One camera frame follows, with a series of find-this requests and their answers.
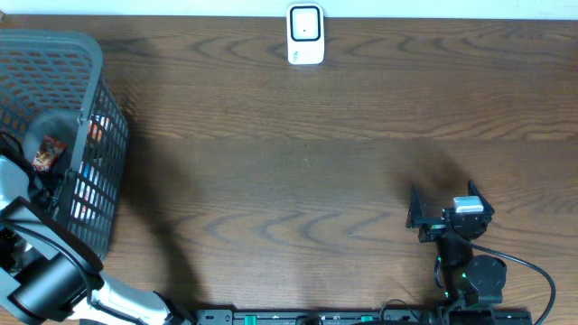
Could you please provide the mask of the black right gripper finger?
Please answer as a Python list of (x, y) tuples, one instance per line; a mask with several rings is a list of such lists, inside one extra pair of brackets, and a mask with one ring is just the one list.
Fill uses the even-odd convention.
[(419, 228), (424, 224), (424, 211), (418, 189), (415, 185), (411, 187), (411, 198), (409, 210), (406, 217), (406, 228)]
[(468, 180), (468, 193), (470, 196), (476, 196), (483, 207), (484, 212), (493, 212), (494, 208), (488, 203), (488, 201), (483, 197), (483, 195), (478, 190), (473, 180)]

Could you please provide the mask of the red Top chocolate bar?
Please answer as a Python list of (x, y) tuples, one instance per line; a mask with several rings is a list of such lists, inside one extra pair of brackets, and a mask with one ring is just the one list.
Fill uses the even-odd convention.
[(68, 145), (66, 143), (55, 137), (45, 135), (33, 159), (33, 169), (36, 172), (49, 172), (67, 148)]

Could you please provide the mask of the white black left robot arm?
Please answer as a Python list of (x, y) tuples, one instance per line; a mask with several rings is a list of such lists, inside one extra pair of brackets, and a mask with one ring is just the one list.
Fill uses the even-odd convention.
[(1, 134), (1, 305), (26, 324), (195, 324), (157, 292), (104, 273), (98, 256), (28, 198), (35, 171), (22, 146)]

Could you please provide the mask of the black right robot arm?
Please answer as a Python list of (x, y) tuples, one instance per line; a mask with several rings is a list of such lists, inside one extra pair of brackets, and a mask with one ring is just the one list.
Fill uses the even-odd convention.
[(434, 280), (447, 293), (447, 301), (437, 308), (442, 324), (475, 312), (490, 318), (492, 307), (503, 301), (506, 264), (491, 255), (474, 255), (471, 242), (486, 232), (495, 210), (473, 181), (467, 188), (468, 194), (454, 198), (439, 217), (428, 217), (417, 188), (411, 189), (406, 227), (419, 230), (421, 243), (436, 244)]

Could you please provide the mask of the white barcode scanner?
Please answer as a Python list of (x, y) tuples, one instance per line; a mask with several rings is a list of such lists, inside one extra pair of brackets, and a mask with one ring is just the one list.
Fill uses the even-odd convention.
[(294, 3), (286, 10), (287, 59), (293, 65), (324, 60), (324, 11), (316, 3)]

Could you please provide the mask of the grey plastic shopping basket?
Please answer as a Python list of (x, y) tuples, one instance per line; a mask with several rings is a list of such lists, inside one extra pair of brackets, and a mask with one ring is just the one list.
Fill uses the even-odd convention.
[(38, 200), (55, 221), (107, 256), (129, 142), (103, 75), (103, 53), (82, 32), (1, 31), (1, 131), (28, 161), (44, 136), (66, 144)]

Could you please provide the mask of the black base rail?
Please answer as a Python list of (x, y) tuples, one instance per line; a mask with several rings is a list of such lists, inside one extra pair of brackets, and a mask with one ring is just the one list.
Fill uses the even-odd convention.
[(195, 311), (200, 325), (531, 325), (527, 311)]

